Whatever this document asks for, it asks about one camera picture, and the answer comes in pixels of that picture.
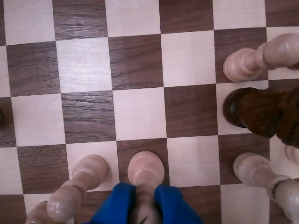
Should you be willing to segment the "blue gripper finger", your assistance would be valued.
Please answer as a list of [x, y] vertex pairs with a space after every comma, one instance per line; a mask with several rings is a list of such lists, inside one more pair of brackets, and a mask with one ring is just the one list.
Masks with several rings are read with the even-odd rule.
[[163, 224], [202, 224], [201, 218], [186, 202], [177, 187], [160, 184], [154, 197], [162, 213]]
[[136, 187], [118, 183], [111, 195], [88, 221], [89, 224], [127, 224], [136, 196]]

